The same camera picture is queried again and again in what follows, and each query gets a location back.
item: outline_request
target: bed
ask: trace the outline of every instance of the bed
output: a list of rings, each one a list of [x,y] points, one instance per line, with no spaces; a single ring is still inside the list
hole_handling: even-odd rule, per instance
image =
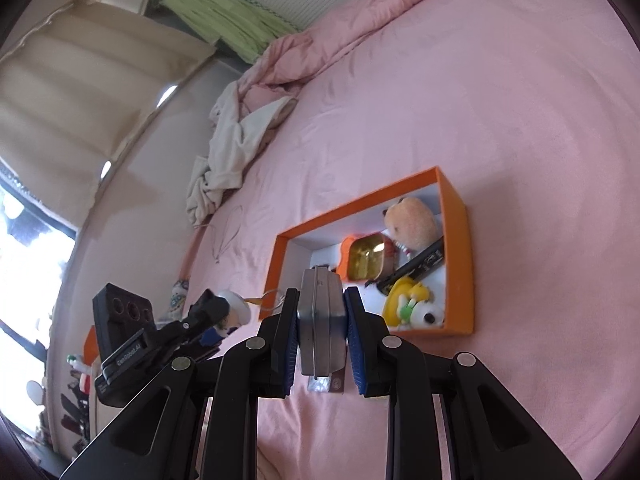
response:
[[[638,95],[606,0],[424,0],[305,86],[213,216],[188,302],[259,296],[276,234],[438,165],[468,207],[476,332],[412,342],[478,355],[594,479],[640,414]],[[383,478],[386,401],[305,384],[260,401],[282,478]]]

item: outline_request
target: curtain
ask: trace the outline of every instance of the curtain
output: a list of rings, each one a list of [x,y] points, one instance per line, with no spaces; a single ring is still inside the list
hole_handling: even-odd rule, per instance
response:
[[[80,227],[115,161],[213,48],[143,16],[76,1],[0,60],[0,156],[48,209]]]
[[[298,30],[254,0],[160,0],[210,44],[222,39],[253,64],[271,41]]]

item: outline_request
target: green cloth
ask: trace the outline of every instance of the green cloth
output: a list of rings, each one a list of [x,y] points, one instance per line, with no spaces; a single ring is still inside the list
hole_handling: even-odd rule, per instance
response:
[[[253,64],[271,41],[297,32],[253,0],[160,0],[208,43],[222,39]]]

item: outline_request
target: beige curtain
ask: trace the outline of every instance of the beige curtain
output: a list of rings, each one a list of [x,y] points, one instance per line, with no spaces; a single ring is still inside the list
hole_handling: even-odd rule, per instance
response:
[[[0,157],[51,211],[82,226],[115,161],[213,48],[143,16],[75,2],[0,60]]]

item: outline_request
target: orange box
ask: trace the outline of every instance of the orange box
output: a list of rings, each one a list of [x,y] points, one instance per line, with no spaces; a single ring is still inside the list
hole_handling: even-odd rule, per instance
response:
[[[325,263],[336,266],[342,240],[348,235],[384,230],[382,211],[407,195],[420,197],[442,223],[446,278],[438,294],[445,297],[445,319],[440,328],[398,330],[398,333],[471,334],[474,330],[474,282],[466,207],[438,167],[399,180],[279,234],[264,290],[300,288],[305,269]],[[375,312],[385,297],[373,285],[359,288],[365,309]],[[265,298],[264,306],[272,307],[273,302],[274,295],[270,294]],[[263,310],[260,318],[267,315]]]

